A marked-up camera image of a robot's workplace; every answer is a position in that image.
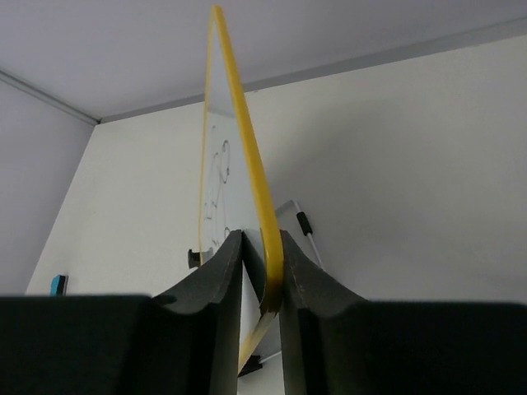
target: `gray ceiling trim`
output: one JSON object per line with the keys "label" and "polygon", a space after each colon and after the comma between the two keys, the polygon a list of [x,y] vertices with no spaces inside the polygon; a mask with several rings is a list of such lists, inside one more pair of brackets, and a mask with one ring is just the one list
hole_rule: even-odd
{"label": "gray ceiling trim", "polygon": [[[312,78],[325,77],[340,72],[350,72],[352,70],[378,66],[385,63],[398,62],[400,60],[410,58],[418,58],[420,56],[431,55],[433,53],[441,53],[451,51],[453,49],[460,49],[469,46],[485,44],[492,41],[504,40],[519,35],[527,35],[527,17],[485,27],[482,29],[471,30],[465,33],[449,35],[419,44],[412,44],[379,53],[373,53],[371,55],[343,60],[341,62],[336,62],[325,66],[313,67],[299,72],[292,72],[280,77],[271,77],[260,81],[249,82],[244,84],[244,89],[245,91],[257,91],[259,89],[270,88],[272,86],[280,86],[293,82],[309,80]],[[137,117],[138,115],[154,113],[164,109],[173,109],[175,107],[191,105],[202,101],[203,93],[200,95],[186,97],[184,99],[169,101],[160,105],[153,105],[143,109],[128,111],[122,114],[110,115],[108,117],[104,117],[100,122],[108,123],[119,121],[120,119]]]}
{"label": "gray ceiling trim", "polygon": [[82,122],[89,123],[90,125],[98,125],[100,123],[100,118],[93,117],[80,109],[73,107],[67,103],[64,103],[62,100],[42,91],[35,86],[32,86],[29,82],[23,81],[20,78],[14,77],[8,72],[0,70],[0,81],[5,82],[6,84],[17,88],[20,91],[32,95],[33,97],[44,101],[48,105],[62,110],[63,112],[72,115],[73,117],[80,119]]}

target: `white wall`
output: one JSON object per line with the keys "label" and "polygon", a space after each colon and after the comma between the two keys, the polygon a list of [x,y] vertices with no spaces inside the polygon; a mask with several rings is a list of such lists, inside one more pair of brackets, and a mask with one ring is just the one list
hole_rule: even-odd
{"label": "white wall", "polygon": [[93,127],[0,82],[0,294],[23,294]]}
{"label": "white wall", "polygon": [[[527,301],[525,70],[518,37],[249,93],[275,203],[300,201],[329,272],[366,297]],[[188,274],[202,116],[96,128],[28,293],[57,272],[73,293]]]}

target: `black surface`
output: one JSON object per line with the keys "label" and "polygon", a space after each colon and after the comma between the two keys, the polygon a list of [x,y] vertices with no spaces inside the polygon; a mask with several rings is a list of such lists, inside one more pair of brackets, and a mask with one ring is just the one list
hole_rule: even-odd
{"label": "black surface", "polygon": [[527,393],[527,308],[368,302],[282,232],[287,394]]}
{"label": "black surface", "polygon": [[241,232],[167,292],[0,299],[0,394],[236,394]]}

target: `ceiling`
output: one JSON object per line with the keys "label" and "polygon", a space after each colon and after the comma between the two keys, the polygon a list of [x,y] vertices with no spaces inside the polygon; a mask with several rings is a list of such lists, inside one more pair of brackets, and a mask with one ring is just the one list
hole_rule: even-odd
{"label": "ceiling", "polygon": [[[208,0],[7,0],[0,68],[97,118],[203,93]],[[525,0],[223,0],[258,81],[527,16]]]}

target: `yellow frame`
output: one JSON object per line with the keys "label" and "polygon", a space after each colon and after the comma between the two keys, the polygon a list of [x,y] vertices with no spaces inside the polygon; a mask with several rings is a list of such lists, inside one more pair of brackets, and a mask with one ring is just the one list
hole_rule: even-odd
{"label": "yellow frame", "polygon": [[231,89],[232,104],[240,130],[240,139],[244,147],[245,160],[249,170],[250,185],[256,205],[263,249],[265,253],[266,280],[263,300],[260,305],[261,317],[254,330],[244,339],[240,348],[239,370],[243,368],[254,349],[267,332],[267,328],[273,321],[282,303],[282,283],[283,283],[283,247],[282,237],[278,229],[278,221],[274,212],[271,193],[265,177],[264,166],[260,158],[256,137],[254,136],[253,125],[250,122],[249,109],[245,101],[243,86],[241,85],[238,67],[234,51],[232,50],[231,39],[227,30],[223,10],[220,6],[212,6],[211,18],[208,27],[208,50],[207,50],[207,76],[205,82],[205,108],[203,116],[203,146],[201,163],[201,184],[199,190],[199,245],[201,249],[202,232],[202,202],[203,202],[203,183],[204,165],[206,155],[207,138],[207,109],[210,89],[211,76],[211,56],[212,56],[212,34],[214,26],[217,28],[218,39],[223,53],[226,76]]}

